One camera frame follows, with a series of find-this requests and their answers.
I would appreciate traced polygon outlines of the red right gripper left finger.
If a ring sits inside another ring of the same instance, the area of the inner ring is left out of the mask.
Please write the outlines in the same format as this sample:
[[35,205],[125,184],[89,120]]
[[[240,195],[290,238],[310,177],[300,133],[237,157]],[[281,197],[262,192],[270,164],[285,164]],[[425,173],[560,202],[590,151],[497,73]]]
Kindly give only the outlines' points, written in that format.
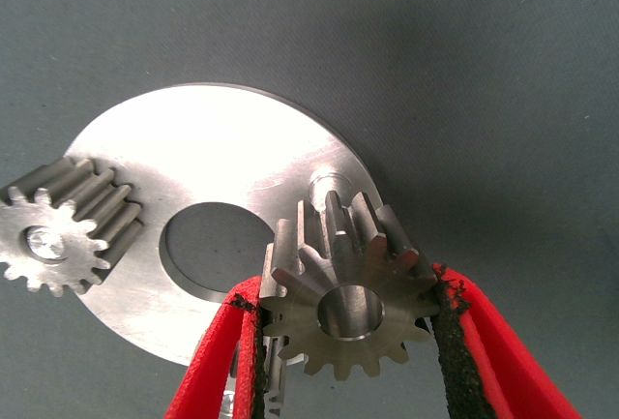
[[264,416],[265,348],[259,307],[261,278],[236,284],[199,343],[166,418],[217,418],[224,387],[238,355],[233,416]]

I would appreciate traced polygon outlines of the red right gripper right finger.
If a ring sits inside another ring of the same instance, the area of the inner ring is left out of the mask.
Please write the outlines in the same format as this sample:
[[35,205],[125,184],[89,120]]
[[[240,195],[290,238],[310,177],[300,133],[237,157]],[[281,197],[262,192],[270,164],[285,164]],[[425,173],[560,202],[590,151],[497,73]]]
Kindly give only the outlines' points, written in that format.
[[517,333],[466,276],[433,266],[431,318],[452,418],[579,418]]

